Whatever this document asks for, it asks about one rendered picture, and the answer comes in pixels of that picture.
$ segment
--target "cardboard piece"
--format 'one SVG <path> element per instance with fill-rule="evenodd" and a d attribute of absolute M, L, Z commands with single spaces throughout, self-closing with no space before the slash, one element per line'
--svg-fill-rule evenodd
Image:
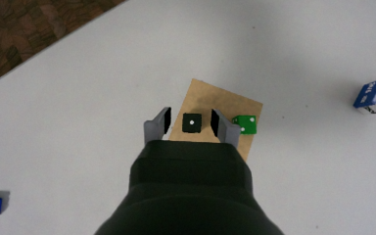
<path fill-rule="evenodd" d="M 211 142 L 219 143 L 211 128 L 212 109 L 220 110 L 231 120 L 236 116 L 256 116 L 262 110 L 262 103 L 234 94 L 203 81 L 192 79 L 188 92 L 181 106 L 179 115 L 173 125 L 170 141 Z M 182 130 L 183 114 L 202 114 L 201 133 L 184 133 Z M 238 152 L 247 160 L 254 135 L 240 135 Z"/>

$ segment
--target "white table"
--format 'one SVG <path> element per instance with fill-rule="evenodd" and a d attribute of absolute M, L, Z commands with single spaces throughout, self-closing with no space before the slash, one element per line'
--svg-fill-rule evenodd
<path fill-rule="evenodd" d="M 93 234 L 127 193 L 142 124 L 191 78 L 264 104 L 248 164 L 286 234 L 374 235 L 376 4 L 126 2 L 0 79 L 1 234 Z"/>

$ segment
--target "die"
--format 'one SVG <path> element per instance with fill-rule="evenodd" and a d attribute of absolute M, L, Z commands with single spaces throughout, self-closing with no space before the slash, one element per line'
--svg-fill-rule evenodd
<path fill-rule="evenodd" d="M 258 133 L 256 116 L 236 116 L 232 119 L 232 123 L 241 127 L 240 134 L 252 135 Z"/>
<path fill-rule="evenodd" d="M 200 114 L 183 114 L 183 132 L 200 133 L 202 116 Z"/>

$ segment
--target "black cube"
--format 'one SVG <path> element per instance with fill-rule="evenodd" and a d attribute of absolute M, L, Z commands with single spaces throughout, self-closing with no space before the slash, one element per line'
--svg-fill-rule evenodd
<path fill-rule="evenodd" d="M 200 114 L 183 114 L 183 132 L 200 133 L 202 116 Z"/>

